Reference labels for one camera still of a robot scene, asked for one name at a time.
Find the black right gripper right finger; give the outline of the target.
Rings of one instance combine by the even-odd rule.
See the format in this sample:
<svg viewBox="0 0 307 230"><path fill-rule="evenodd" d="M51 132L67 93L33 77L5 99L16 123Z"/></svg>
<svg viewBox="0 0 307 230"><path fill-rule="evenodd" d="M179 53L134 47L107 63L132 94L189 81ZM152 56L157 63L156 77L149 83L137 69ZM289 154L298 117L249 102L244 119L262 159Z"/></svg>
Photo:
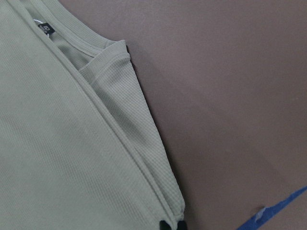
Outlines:
<svg viewBox="0 0 307 230"><path fill-rule="evenodd" d="M180 221L177 223L177 230L188 230L186 221L180 220Z"/></svg>

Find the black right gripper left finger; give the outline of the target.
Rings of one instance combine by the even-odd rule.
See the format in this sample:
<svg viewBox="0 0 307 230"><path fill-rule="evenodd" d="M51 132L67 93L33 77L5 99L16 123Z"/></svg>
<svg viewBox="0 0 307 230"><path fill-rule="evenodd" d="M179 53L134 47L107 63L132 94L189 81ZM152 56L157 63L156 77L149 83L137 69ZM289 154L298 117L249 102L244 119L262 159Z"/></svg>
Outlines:
<svg viewBox="0 0 307 230"><path fill-rule="evenodd" d="M165 220L159 222L159 228L160 230L171 230L170 225Z"/></svg>

